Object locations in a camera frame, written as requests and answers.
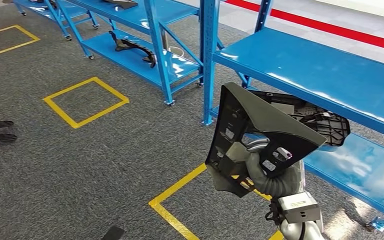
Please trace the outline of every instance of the black curved part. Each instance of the black curved part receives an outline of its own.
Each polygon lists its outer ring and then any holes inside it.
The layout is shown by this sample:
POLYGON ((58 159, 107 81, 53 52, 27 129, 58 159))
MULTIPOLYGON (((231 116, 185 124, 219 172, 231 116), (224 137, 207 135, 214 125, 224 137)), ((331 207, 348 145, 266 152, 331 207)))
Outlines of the black curved part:
POLYGON ((112 39, 115 42, 115 51, 121 52, 123 50, 128 49, 139 49, 142 50, 144 53, 146 53, 146 57, 144 57, 142 60, 145 62, 151 63, 150 67, 153 68, 157 64, 157 59, 155 57, 155 54, 148 48, 141 46, 133 41, 130 41, 128 39, 117 39, 116 34, 113 31, 108 31, 109 34, 111 34, 112 39))

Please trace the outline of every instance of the blue metal shelf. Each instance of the blue metal shelf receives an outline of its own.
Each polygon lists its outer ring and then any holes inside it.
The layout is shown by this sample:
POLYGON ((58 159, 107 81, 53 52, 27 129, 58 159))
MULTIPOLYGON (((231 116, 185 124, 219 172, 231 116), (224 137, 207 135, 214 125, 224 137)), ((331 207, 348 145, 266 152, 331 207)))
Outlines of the blue metal shelf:
POLYGON ((384 134, 384 63, 268 27, 213 59, 384 134))
MULTIPOLYGON (((145 40, 137 38, 121 30, 114 30, 117 38, 128 38, 129 40, 138 43, 151 51, 154 51, 154 46, 145 40)), ((152 84, 161 87, 160 72, 158 67, 150 68, 150 64, 143 61, 142 58, 147 55, 139 49, 129 49, 123 51, 115 51, 116 45, 109 33, 104 33, 81 42, 88 49, 104 56, 114 63, 130 70, 131 72, 150 81, 152 84)), ((164 64, 167 66, 169 83, 172 84, 181 78, 198 70, 199 65, 191 62, 183 57, 175 55, 169 51, 163 50, 164 64)))
MULTIPOLYGON (((175 104, 173 93, 192 84, 197 79, 202 78, 201 68, 203 63, 201 59, 195 56, 168 28, 168 24, 170 23, 190 15, 197 15, 199 13, 198 8, 174 0, 158 0, 157 4, 155 4, 153 0, 136 0, 138 5, 128 9, 122 9, 117 4, 103 0, 67 1, 96 13, 111 26, 112 31, 116 33, 118 39, 128 38, 152 51, 157 60, 154 68, 150 68, 150 64, 142 60, 143 57, 147 56, 139 49, 128 49, 116 52, 116 44, 109 33, 83 40, 75 23, 70 18, 67 20, 87 57, 94 59, 90 51, 98 53, 159 87, 164 94, 165 104, 173 106, 175 104), (152 43, 119 30, 116 23, 149 34, 152 43), (167 33, 172 36, 195 62, 165 50, 162 33, 167 33), (197 73, 195 76, 175 86, 171 86, 171 84, 195 71, 197 73)), ((64 7, 61 7, 61 10, 67 12, 64 7)))
MULTIPOLYGON (((70 2, 129 28, 149 34, 150 28, 144 0, 135 0, 138 5, 128 9, 115 7, 114 3, 102 0, 70 0, 70 2)), ((173 0, 158 0, 155 8, 157 16, 154 16, 154 18, 167 25, 188 16, 197 15, 199 12, 199 8, 173 0)))
POLYGON ((58 7, 56 9, 52 7, 49 0, 44 0, 44 2, 41 3, 29 0, 14 0, 13 2, 17 7, 18 11, 24 16, 26 15, 26 12, 23 10, 23 8, 56 23, 61 29, 62 35, 69 41, 71 41, 72 38, 71 35, 67 32, 67 28, 69 26, 63 23, 63 21, 66 21, 67 19, 61 11, 61 6, 66 9, 66 15, 68 16, 68 19, 77 18, 83 15, 87 16, 86 18, 76 21, 74 24, 80 24, 91 20, 92 25, 95 29, 97 29, 99 26, 95 17, 90 11, 75 4, 69 3, 65 0, 59 1, 58 7))
POLYGON ((352 133, 331 149, 308 155, 305 169, 384 213, 384 147, 352 133))
MULTIPOLYGON (((25 7, 26 9, 32 11, 33 13, 39 14, 40 16, 44 16, 44 17, 46 17, 48 19, 51 19, 51 20, 55 21, 55 17, 51 13, 51 11, 49 9, 45 9, 45 7, 47 5, 44 2, 37 3, 37 2, 34 2, 34 1, 29 1, 29 0, 13 0, 13 1, 14 1, 15 4, 19 4, 19 5, 23 6, 23 7, 25 7)), ((72 3, 69 3, 69 2, 64 1, 64 0, 62 1, 62 4, 67 9, 67 12, 68 12, 70 18, 76 18, 76 17, 79 17, 79 16, 81 16, 83 14, 86 14, 88 12, 83 7, 76 6, 76 5, 72 4, 72 3)), ((60 19, 62 21, 66 20, 64 15, 61 15, 60 19)))

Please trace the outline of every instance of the gray carpet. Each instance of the gray carpet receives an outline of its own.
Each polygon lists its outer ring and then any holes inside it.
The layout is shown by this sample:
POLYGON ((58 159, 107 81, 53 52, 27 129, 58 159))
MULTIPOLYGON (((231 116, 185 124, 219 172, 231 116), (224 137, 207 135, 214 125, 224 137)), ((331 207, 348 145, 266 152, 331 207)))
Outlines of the gray carpet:
MULTIPOLYGON (((214 126, 200 125, 202 89, 181 90, 176 105, 168 107, 145 81, 103 57, 85 58, 53 23, 31 13, 23 17, 12 5, 0 7, 0 29, 14 24, 41 40, 0 54, 0 120, 14 121, 11 131, 19 136, 0 144, 0 240, 99 240, 112 225, 126 231, 123 240, 184 239, 148 202, 206 158, 214 126), (91 77, 130 103, 73 129, 43 98, 91 77)), ((195 17, 172 25, 194 52, 198 27, 195 17)), ((108 30, 93 30, 90 23, 79 28, 85 36, 108 30)), ((25 40, 6 34, 0 49, 25 40)), ((245 33, 220 26, 219 35, 229 44, 245 33)), ((237 81, 231 69, 219 65, 216 79, 217 90, 237 81)), ((117 99, 89 83, 54 101, 80 121, 117 99)), ((357 124, 353 130, 384 144, 377 132, 357 124)), ((369 233, 360 225, 381 214, 311 174, 307 185, 323 207, 326 239, 384 239, 384 232, 369 233)), ((206 171, 162 205, 203 240, 262 240, 276 230, 264 220, 265 200, 253 193, 240 199, 216 192, 206 171)))

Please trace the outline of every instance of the gray glove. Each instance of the gray glove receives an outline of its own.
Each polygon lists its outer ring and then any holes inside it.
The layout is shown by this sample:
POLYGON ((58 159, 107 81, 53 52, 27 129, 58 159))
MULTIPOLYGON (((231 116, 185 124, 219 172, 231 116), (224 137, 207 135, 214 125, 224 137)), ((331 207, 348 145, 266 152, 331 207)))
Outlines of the gray glove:
POLYGON ((245 163, 254 187, 260 193, 273 198, 281 198, 301 191, 301 172, 298 167, 290 166, 284 174, 276 178, 268 178, 260 166, 258 152, 251 152, 245 163))

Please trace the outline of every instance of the shelf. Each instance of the shelf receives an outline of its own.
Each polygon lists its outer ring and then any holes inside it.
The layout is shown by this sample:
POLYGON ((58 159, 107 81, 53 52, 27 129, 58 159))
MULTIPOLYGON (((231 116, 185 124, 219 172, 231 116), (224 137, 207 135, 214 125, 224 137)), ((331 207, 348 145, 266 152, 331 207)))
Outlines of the shelf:
MULTIPOLYGON (((55 21, 54 16, 52 16, 52 14, 51 14, 51 11, 45 9, 46 3, 44 3, 44 2, 37 3, 37 2, 33 2, 33 1, 28 1, 28 0, 14 0, 14 3, 19 4, 19 5, 25 7, 26 9, 28 9, 34 13, 37 13, 39 15, 42 15, 48 19, 55 21)), ((64 5, 65 9, 68 11, 70 18, 79 17, 79 16, 87 13, 86 9, 79 7, 79 6, 76 6, 76 5, 69 3, 65 0, 62 1, 62 4, 64 5)), ((61 14, 61 20, 65 21, 64 15, 62 15, 62 14, 61 14)))
POLYGON ((384 64, 265 27, 215 62, 384 134, 384 64))
MULTIPOLYGON (((114 3, 103 0, 69 0, 71 3, 110 18, 129 28, 142 33, 149 33, 147 13, 144 0, 135 0, 138 6, 128 9, 118 7, 114 3)), ((198 14, 199 8, 173 0, 158 0, 155 4, 158 20, 171 24, 185 17, 198 14)))
POLYGON ((308 155, 305 169, 384 213, 384 147, 351 133, 331 149, 308 155))
MULTIPOLYGON (((118 39, 127 37, 129 40, 136 42, 150 49, 151 51, 154 51, 154 46, 145 40, 137 38, 121 30, 115 30, 114 32, 116 33, 118 39)), ((108 32, 84 40, 81 44, 83 44, 88 49, 98 53, 99 55, 135 73, 136 75, 150 81, 152 84, 159 87, 162 86, 158 66, 156 65, 154 68, 150 68, 150 64, 142 60, 142 58, 146 57, 147 55, 139 49, 115 51, 116 44, 108 32)), ((168 79, 171 84, 193 73, 199 68, 197 64, 183 57, 172 54, 169 51, 163 50, 163 54, 165 56, 165 65, 167 66, 168 79)))

